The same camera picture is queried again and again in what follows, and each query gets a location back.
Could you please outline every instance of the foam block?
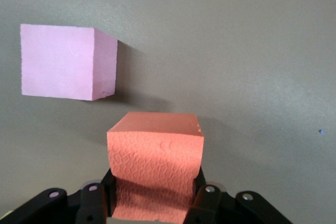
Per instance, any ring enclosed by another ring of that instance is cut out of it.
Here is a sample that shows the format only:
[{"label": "foam block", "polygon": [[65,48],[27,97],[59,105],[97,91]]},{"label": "foam block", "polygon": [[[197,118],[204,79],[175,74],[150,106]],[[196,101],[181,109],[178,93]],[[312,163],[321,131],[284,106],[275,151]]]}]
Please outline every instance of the foam block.
[{"label": "foam block", "polygon": [[114,94],[118,41],[87,27],[21,24],[22,94],[93,101]]},{"label": "foam block", "polygon": [[204,137],[193,114],[130,112],[107,133],[117,178],[113,217],[183,223]]}]

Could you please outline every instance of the cube top face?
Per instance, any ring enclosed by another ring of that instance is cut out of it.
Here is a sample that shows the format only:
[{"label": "cube top face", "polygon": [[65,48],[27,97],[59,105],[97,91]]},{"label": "cube top face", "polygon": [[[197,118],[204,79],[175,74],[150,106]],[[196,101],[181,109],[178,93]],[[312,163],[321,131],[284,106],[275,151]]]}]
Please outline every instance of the cube top face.
[{"label": "cube top face", "polygon": [[92,100],[94,28],[21,25],[22,94]]},{"label": "cube top face", "polygon": [[196,115],[155,112],[129,112],[108,133],[155,132],[201,136]]}]

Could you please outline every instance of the silver screw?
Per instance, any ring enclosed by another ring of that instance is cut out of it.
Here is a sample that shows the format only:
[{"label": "silver screw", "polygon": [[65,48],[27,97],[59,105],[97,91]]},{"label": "silver screw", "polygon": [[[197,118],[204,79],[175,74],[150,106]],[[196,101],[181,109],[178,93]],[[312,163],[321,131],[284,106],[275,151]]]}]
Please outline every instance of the silver screw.
[{"label": "silver screw", "polygon": [[49,198],[55,198],[59,195],[59,192],[53,191],[51,194],[49,194]]},{"label": "silver screw", "polygon": [[97,190],[97,189],[98,189],[97,186],[90,186],[90,187],[89,187],[89,191],[95,191],[95,190]]},{"label": "silver screw", "polygon": [[253,200],[253,196],[251,194],[243,194],[243,199],[251,201]]},{"label": "silver screw", "polygon": [[208,192],[208,193],[213,193],[215,191],[215,188],[213,186],[207,186],[205,187],[205,190]]}]

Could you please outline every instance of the orange foam block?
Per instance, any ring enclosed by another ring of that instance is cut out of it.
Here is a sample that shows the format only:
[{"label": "orange foam block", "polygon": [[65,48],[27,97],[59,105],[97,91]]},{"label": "orange foam block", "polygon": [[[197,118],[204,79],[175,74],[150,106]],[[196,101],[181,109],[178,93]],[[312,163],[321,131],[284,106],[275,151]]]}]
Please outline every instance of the orange foam block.
[{"label": "orange foam block", "polygon": [[193,114],[130,112],[107,133],[117,178],[113,217],[183,223],[204,137]]}]

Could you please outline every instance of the pink foam block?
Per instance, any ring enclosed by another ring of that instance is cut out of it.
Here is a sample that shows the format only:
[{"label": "pink foam block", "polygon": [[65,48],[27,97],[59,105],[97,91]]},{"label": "pink foam block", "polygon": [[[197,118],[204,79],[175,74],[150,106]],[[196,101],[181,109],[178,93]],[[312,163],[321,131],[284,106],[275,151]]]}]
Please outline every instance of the pink foam block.
[{"label": "pink foam block", "polygon": [[204,137],[192,114],[130,112],[107,133],[117,178],[113,217],[183,223]]},{"label": "pink foam block", "polygon": [[95,28],[21,24],[22,94],[89,101],[114,94],[117,45]]}]

